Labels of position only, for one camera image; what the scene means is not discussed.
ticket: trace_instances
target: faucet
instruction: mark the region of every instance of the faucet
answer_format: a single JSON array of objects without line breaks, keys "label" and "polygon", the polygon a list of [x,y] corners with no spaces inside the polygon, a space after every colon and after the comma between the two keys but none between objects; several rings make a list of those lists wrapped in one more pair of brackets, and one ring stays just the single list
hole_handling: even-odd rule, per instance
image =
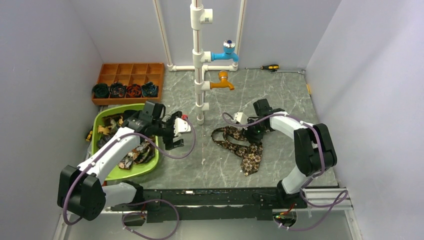
[{"label": "faucet", "polygon": [[231,40],[225,40],[224,41],[224,52],[223,53],[213,53],[211,52],[210,54],[210,60],[211,61],[215,61],[215,60],[228,60],[228,59],[232,59],[235,63],[237,63],[239,61],[239,56],[237,56],[237,54],[234,53],[236,44],[231,41]]},{"label": "faucet", "polygon": [[224,89],[229,88],[229,90],[234,90],[234,86],[231,84],[231,82],[228,81],[228,72],[227,71],[220,71],[218,74],[219,82],[210,83],[210,89]]}]

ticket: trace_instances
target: wooden organizer box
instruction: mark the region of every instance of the wooden organizer box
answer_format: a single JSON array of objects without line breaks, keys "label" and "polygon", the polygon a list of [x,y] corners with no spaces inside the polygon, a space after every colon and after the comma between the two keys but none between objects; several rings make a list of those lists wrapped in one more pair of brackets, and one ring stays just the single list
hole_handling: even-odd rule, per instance
[{"label": "wooden organizer box", "polygon": [[125,86],[138,84],[140,86],[147,82],[153,82],[158,87],[157,97],[129,97],[125,98],[96,98],[94,93],[91,100],[95,105],[121,105],[145,103],[147,100],[160,102],[162,87],[164,86],[164,64],[163,63],[105,63],[101,67],[97,84],[111,84],[119,82]]}]

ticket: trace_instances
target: screwdriver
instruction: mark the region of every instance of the screwdriver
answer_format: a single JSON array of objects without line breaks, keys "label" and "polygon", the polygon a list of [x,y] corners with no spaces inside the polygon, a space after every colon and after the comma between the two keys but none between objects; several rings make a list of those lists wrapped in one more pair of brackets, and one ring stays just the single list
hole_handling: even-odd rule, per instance
[{"label": "screwdriver", "polygon": [[262,69],[262,70],[268,70],[270,72],[275,72],[279,68],[280,66],[278,64],[265,65],[261,67],[246,67],[246,69]]}]

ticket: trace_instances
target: wall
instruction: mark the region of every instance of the wall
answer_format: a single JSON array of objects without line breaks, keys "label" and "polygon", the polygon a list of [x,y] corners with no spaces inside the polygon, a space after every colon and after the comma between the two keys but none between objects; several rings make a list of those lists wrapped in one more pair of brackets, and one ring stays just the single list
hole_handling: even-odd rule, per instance
[{"label": "wall", "polygon": [[307,66],[364,239],[421,239],[424,3],[343,0]]},{"label": "wall", "polygon": [[52,239],[59,174],[85,156],[102,60],[68,0],[0,3],[0,239]]},{"label": "wall", "polygon": [[[304,68],[341,0],[247,0],[239,66],[279,63]],[[167,62],[151,0],[71,0],[105,62]],[[174,65],[193,65],[191,0],[159,0]],[[236,40],[241,0],[203,0],[213,24],[203,25],[204,51],[221,53]],[[220,60],[211,65],[228,65]]]}]

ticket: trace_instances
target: faucet handle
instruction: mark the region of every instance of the faucet handle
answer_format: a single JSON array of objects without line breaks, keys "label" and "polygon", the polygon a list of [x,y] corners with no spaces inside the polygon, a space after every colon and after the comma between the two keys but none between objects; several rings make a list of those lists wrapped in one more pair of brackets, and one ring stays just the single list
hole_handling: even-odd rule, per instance
[{"label": "faucet handle", "polygon": [[236,43],[231,40],[224,41],[224,48],[233,49],[236,46]]}]

